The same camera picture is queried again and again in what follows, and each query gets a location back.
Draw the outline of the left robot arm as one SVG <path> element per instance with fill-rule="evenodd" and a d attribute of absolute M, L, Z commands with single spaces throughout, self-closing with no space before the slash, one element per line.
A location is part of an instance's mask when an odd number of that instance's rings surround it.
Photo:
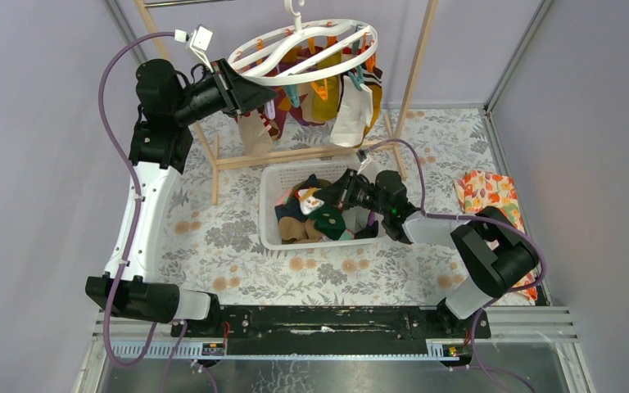
<path fill-rule="evenodd" d="M 216 112 L 245 115 L 274 100 L 276 92 L 243 78 L 225 59 L 186 86 L 164 59 L 141 64 L 136 80 L 139 117 L 123 156 L 132 172 L 122 227 L 104 273 L 87 279 L 85 293 L 112 316 L 190 320 L 198 334 L 209 337 L 221 325 L 217 297 L 156 280 L 161 226 L 193 143 L 190 125 Z"/>

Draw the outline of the beige tan sock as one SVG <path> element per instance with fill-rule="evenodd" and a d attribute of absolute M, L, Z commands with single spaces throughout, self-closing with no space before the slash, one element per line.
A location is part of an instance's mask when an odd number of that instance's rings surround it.
<path fill-rule="evenodd" d="M 271 151 L 273 140 L 271 126 L 259 111 L 252 111 L 236 118 L 238 132 L 246 156 L 263 156 Z"/>

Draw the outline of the lilac clothespin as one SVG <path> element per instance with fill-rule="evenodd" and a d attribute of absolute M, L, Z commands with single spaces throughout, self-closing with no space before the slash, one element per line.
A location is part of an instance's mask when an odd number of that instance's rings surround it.
<path fill-rule="evenodd" d="M 272 99 L 265 104 L 265 115 L 269 120 L 275 120 L 276 117 L 276 106 L 275 100 Z"/>

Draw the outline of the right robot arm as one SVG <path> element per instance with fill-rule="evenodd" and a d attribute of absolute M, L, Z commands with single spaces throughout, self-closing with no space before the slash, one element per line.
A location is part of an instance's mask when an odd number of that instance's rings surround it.
<path fill-rule="evenodd" d="M 541 262 L 534 242 L 500 209 L 488 206 L 475 215 L 425 213 L 409 201 L 396 171 L 381 171 L 370 182 L 347 169 L 314 197 L 339 210 L 362 207 L 381 215 L 382 227 L 394 241 L 443 245 L 459 252 L 468 278 L 437 306 L 438 329 L 448 337 L 464 332 L 469 317 L 512 291 Z"/>

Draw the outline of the dark green sock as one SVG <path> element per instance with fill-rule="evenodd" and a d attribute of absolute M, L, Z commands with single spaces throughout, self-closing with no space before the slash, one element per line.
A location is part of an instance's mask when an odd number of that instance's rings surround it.
<path fill-rule="evenodd" d="M 346 226 L 342 213 L 329 205 L 322 205 L 309 215 L 314 228 L 330 241 L 350 241 L 353 233 Z"/>

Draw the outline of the white round clip hanger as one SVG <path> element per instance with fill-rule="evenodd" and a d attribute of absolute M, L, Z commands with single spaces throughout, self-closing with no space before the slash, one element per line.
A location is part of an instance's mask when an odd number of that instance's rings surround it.
<path fill-rule="evenodd" d="M 285 1 L 290 26 L 257 36 L 229 55 L 245 79 L 265 87 L 323 81 L 359 72 L 377 54 L 378 31 L 369 23 L 339 18 L 304 21 L 303 1 Z"/>

